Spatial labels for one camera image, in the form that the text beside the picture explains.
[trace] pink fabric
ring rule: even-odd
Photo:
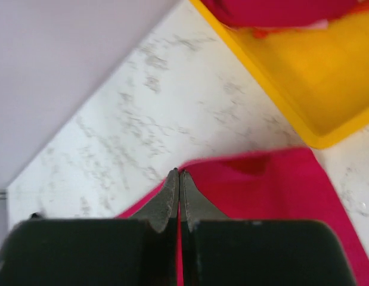
[[[358,285],[369,286],[369,260],[327,175],[311,150],[294,148],[191,161],[198,189],[221,211],[239,219],[316,219],[342,242]],[[119,217],[128,217],[160,190],[162,183]],[[178,273],[181,248],[178,248]]]
[[[357,0],[201,0],[229,27],[299,27],[345,15]]]

